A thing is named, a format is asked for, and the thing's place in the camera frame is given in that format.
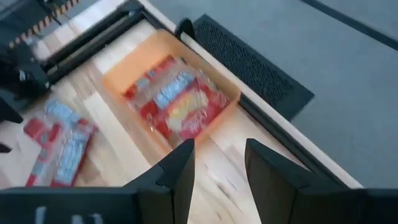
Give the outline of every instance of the snack package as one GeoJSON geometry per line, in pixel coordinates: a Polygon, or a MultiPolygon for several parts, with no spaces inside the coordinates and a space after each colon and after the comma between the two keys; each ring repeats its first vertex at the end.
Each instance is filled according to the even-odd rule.
{"type": "Polygon", "coordinates": [[[42,150],[26,183],[30,186],[72,186],[97,128],[57,100],[28,121],[24,132],[42,150]]]}
{"type": "Polygon", "coordinates": [[[204,73],[181,60],[154,77],[127,101],[172,147],[198,136],[229,103],[204,73]]]}
{"type": "Polygon", "coordinates": [[[138,81],[133,84],[132,87],[124,94],[124,97],[130,100],[134,99],[134,96],[140,93],[143,89],[150,86],[152,80],[158,78],[157,75],[163,71],[168,70],[175,63],[174,58],[168,55],[163,61],[161,61],[156,67],[146,72],[138,81]]]}

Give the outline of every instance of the red snack bag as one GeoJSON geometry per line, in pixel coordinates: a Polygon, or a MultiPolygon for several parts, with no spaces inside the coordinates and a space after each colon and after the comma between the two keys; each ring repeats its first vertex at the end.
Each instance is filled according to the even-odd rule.
{"type": "Polygon", "coordinates": [[[195,80],[153,120],[156,129],[172,146],[195,138],[228,105],[225,95],[195,80]]]}
{"type": "Polygon", "coordinates": [[[24,132],[42,146],[26,186],[72,186],[96,127],[67,106],[49,100],[24,132]]]}
{"type": "Polygon", "coordinates": [[[146,72],[140,79],[138,79],[132,87],[124,94],[127,100],[133,100],[135,95],[147,88],[152,80],[156,79],[163,71],[169,69],[175,63],[174,58],[168,55],[156,67],[146,72]]]}

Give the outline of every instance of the wooden board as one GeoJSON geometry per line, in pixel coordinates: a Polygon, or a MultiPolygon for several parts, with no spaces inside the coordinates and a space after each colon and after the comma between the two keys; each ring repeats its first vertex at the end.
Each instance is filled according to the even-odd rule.
{"type": "MultiPolygon", "coordinates": [[[[37,56],[46,58],[53,54],[110,13],[121,2],[98,1],[68,24],[36,43],[33,49],[37,56]]],[[[147,1],[142,3],[166,25],[174,26],[147,1]]],[[[114,101],[101,84],[102,76],[154,31],[147,21],[140,22],[52,88],[49,97],[57,97],[95,122],[100,129],[76,180],[78,186],[122,186],[164,157],[158,145],[150,141],[150,137],[143,130],[137,128],[127,108],[114,101]]],[[[191,41],[190,45],[195,51],[202,52],[202,57],[234,81],[243,93],[258,101],[256,103],[265,108],[264,110],[270,110],[268,104],[259,101],[246,86],[231,77],[231,73],[211,55],[195,45],[192,40],[188,41],[191,41]]],[[[31,110],[26,111],[25,120],[41,106],[42,102],[38,102],[31,110]]],[[[40,151],[40,148],[22,133],[23,125],[0,124],[0,141],[14,149],[9,154],[0,154],[2,188],[23,186],[40,151]]],[[[196,176],[190,223],[260,223],[244,169],[244,147],[247,138],[255,138],[302,165],[242,108],[238,108],[196,148],[196,176]]],[[[341,172],[341,176],[351,181],[350,176],[330,158],[326,156],[324,160],[341,172]]]]}

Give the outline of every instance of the black bracket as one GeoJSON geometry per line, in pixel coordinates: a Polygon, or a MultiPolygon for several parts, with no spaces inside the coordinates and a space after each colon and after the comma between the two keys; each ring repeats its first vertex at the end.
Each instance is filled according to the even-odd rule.
{"type": "Polygon", "coordinates": [[[0,142],[0,153],[9,153],[11,148],[0,142]]]}
{"type": "Polygon", "coordinates": [[[189,35],[193,40],[195,40],[195,30],[193,29],[192,21],[188,18],[182,19],[174,30],[174,36],[181,40],[181,34],[186,33],[189,35]]]}
{"type": "Polygon", "coordinates": [[[0,98],[0,122],[3,120],[6,121],[11,121],[14,123],[22,123],[23,118],[22,116],[18,113],[17,110],[15,110],[13,107],[10,106],[7,102],[4,101],[4,99],[0,98]]]}

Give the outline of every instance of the metal frame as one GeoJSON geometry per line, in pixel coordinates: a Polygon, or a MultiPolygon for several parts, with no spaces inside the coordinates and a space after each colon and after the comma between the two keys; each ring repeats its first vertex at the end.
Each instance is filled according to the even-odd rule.
{"type": "MultiPolygon", "coordinates": [[[[63,49],[52,55],[48,60],[40,64],[45,73],[52,73],[51,75],[49,75],[49,85],[47,85],[47,90],[49,90],[49,86],[56,84],[63,77],[67,76],[74,69],[79,67],[81,64],[90,59],[112,41],[117,39],[120,35],[122,35],[127,30],[129,30],[134,25],[144,19],[152,24],[152,26],[154,26],[156,29],[168,30],[166,26],[164,26],[150,12],[148,12],[145,7],[142,6],[139,2],[135,0],[130,0],[120,6],[112,14],[104,18],[101,22],[97,23],[97,25],[84,32],[73,42],[64,46],[63,49]],[[114,27],[111,27],[117,22],[120,23],[114,27]],[[103,36],[100,39],[93,40],[98,35],[103,36]],[[75,57],[68,59],[70,55],[72,55],[74,52],[76,52],[85,45],[89,45],[90,47],[87,47],[84,51],[80,52],[75,57]]],[[[195,37],[192,29],[192,23],[186,19],[184,19],[179,24],[179,26],[177,26],[176,30],[168,31],[174,33],[176,35],[176,38],[178,39],[180,39],[179,35],[182,32],[186,32],[193,38],[195,37]]],[[[344,185],[344,183],[339,178],[337,178],[337,176],[335,176],[330,170],[327,169],[327,167],[325,167],[320,161],[313,157],[299,142],[297,142],[286,130],[280,127],[272,118],[265,114],[265,112],[263,112],[247,96],[242,94],[239,104],[261,126],[268,130],[276,138],[276,140],[280,141],[294,156],[302,161],[303,164],[305,164],[311,171],[321,177],[330,179],[337,184],[344,185]]]]}

